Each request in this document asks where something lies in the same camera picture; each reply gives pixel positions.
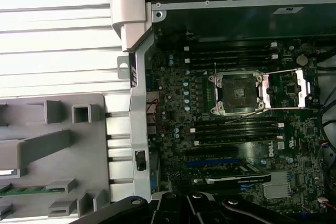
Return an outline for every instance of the capacitor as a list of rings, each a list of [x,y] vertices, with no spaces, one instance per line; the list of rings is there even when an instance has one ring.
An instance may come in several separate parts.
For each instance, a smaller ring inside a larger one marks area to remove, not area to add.
[[[288,164],[292,164],[294,162],[294,159],[292,157],[286,157],[286,161]]]

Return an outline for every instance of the blue pcie slot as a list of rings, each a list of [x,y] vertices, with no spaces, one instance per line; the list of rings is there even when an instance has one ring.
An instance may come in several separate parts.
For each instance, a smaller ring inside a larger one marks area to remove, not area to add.
[[[214,159],[214,160],[199,160],[199,161],[188,161],[185,162],[186,167],[199,167],[206,165],[220,165],[228,163],[240,163],[242,160],[240,158],[226,158],[226,159]]]

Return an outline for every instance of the cpu socket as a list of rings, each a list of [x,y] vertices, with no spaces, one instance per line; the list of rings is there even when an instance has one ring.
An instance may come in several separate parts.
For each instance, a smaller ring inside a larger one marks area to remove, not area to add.
[[[211,109],[211,113],[235,115],[264,108],[258,91],[258,86],[262,82],[260,72],[221,72],[209,76],[208,79],[216,84],[215,96],[218,101]]]

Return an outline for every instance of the connector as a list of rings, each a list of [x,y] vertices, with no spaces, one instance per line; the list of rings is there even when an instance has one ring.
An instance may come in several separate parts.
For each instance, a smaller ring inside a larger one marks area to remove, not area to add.
[[[317,198],[317,201],[318,201],[319,203],[324,203],[324,202],[328,202],[329,200],[328,200],[327,198],[324,198],[324,197],[318,197],[318,198]]]

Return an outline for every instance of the computer motherboard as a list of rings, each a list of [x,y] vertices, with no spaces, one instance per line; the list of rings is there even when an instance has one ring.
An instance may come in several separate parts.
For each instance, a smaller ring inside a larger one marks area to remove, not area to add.
[[[148,137],[160,157],[152,190],[324,211],[315,53],[301,40],[189,43],[147,59]]]

